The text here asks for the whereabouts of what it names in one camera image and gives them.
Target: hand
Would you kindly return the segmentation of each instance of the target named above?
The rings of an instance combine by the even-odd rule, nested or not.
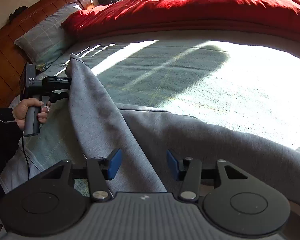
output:
[[[17,125],[21,130],[25,128],[25,118],[28,108],[31,106],[42,106],[43,102],[36,98],[23,99],[12,111],[13,117],[17,122]],[[45,123],[47,121],[49,107],[51,106],[50,101],[47,102],[48,107],[44,107],[41,113],[38,113],[38,121],[40,123]]]

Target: metal screw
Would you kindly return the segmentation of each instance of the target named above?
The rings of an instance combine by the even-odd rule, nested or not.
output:
[[[180,194],[180,197],[183,199],[195,199],[197,197],[197,194],[192,191],[184,191]]]
[[[109,195],[109,194],[108,194],[107,192],[103,191],[103,190],[95,191],[95,192],[92,194],[92,196],[93,196],[94,198],[97,198],[97,199],[105,199],[105,198],[108,197],[108,195]]]

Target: wooden headboard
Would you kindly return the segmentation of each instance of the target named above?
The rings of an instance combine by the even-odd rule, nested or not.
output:
[[[7,107],[18,95],[20,75],[29,61],[13,42],[70,2],[79,2],[82,9],[93,8],[90,0],[41,0],[0,29],[0,107]]]

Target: circular pad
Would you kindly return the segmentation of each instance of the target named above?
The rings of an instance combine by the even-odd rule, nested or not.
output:
[[[247,192],[234,195],[230,203],[234,210],[251,215],[261,213],[268,206],[268,202],[264,197]]]
[[[22,207],[31,214],[45,214],[56,208],[59,199],[51,193],[34,193],[25,197]]]

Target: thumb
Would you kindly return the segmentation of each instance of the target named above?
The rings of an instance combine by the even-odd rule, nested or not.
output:
[[[28,99],[24,99],[22,100],[24,106],[26,107],[31,107],[31,106],[42,106],[44,103],[39,101],[36,98],[28,98]]]

